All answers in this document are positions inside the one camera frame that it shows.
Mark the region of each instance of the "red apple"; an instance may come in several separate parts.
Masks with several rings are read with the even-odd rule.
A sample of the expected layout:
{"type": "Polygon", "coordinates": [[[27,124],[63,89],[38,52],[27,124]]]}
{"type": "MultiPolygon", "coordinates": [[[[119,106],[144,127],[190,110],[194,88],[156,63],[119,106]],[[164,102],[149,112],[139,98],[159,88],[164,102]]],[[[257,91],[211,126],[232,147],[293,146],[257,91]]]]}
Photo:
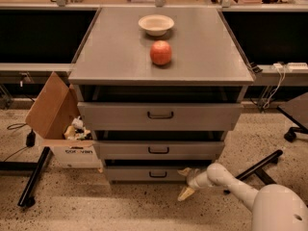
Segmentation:
{"type": "Polygon", "coordinates": [[[171,46],[163,40],[155,41],[151,46],[150,57],[154,64],[165,65],[171,61],[171,46]]]}

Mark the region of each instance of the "white cable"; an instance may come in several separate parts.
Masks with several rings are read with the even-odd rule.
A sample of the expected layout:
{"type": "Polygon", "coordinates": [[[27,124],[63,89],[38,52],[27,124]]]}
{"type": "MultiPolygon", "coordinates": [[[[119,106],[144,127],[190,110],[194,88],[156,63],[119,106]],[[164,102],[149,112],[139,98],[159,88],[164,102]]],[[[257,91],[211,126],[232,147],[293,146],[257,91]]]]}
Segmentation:
{"type": "Polygon", "coordinates": [[[277,72],[279,73],[279,76],[280,76],[279,82],[278,82],[278,84],[277,84],[277,87],[276,87],[274,90],[272,90],[272,91],[270,92],[270,96],[269,96],[269,98],[268,98],[268,101],[263,105],[262,108],[263,108],[264,110],[270,107],[271,98],[272,98],[272,97],[274,96],[274,94],[278,91],[278,89],[280,88],[281,83],[284,81],[284,79],[285,79],[285,77],[286,77],[286,66],[285,66],[284,64],[282,64],[282,68],[283,68],[283,74],[281,74],[279,68],[276,67],[276,70],[277,70],[277,72]]]}

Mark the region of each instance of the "concrete floor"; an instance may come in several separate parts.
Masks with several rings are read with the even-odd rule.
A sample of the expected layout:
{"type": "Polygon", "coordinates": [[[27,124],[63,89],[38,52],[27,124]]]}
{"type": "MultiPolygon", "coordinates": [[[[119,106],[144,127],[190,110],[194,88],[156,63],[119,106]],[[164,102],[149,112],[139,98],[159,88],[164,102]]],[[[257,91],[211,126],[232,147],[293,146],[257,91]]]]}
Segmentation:
{"type": "MultiPolygon", "coordinates": [[[[7,126],[24,122],[27,110],[12,105],[0,110],[0,160],[25,145],[30,128],[16,131],[7,126]]],[[[292,123],[277,112],[260,114],[245,109],[218,161],[232,174],[254,165],[277,149],[284,154],[278,165],[266,172],[279,184],[294,190],[308,203],[308,136],[298,135],[289,143],[283,139],[292,123]]],[[[34,146],[10,161],[36,161],[34,146]]],[[[113,184],[96,169],[64,169],[51,156],[35,190],[36,204],[17,206],[28,177],[1,171],[0,230],[211,230],[248,231],[251,214],[234,195],[222,188],[195,193],[184,202],[177,196],[184,184],[113,184]]],[[[263,183],[255,176],[245,181],[257,189],[263,183]]]]}

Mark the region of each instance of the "box flap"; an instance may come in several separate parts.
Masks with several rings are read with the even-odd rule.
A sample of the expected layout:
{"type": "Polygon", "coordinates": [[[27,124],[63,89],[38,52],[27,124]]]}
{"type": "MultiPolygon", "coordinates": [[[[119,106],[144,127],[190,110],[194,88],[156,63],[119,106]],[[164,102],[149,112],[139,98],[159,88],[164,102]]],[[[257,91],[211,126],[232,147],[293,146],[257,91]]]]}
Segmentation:
{"type": "Polygon", "coordinates": [[[27,114],[26,123],[44,139],[62,139],[66,127],[80,115],[72,92],[53,72],[27,114]]]}
{"type": "Polygon", "coordinates": [[[70,140],[44,140],[41,146],[50,147],[90,147],[93,146],[93,141],[70,141],[70,140]]]}

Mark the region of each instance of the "cardboard box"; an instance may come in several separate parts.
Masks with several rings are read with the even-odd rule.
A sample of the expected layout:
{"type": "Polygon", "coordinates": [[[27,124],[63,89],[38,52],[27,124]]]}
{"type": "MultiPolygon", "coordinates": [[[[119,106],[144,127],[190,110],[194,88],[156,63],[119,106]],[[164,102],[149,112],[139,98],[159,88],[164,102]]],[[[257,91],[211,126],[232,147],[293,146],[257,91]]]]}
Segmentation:
{"type": "Polygon", "coordinates": [[[77,97],[53,72],[26,116],[26,123],[43,138],[62,167],[102,168],[93,141],[66,141],[64,132],[78,117],[77,97]]]}

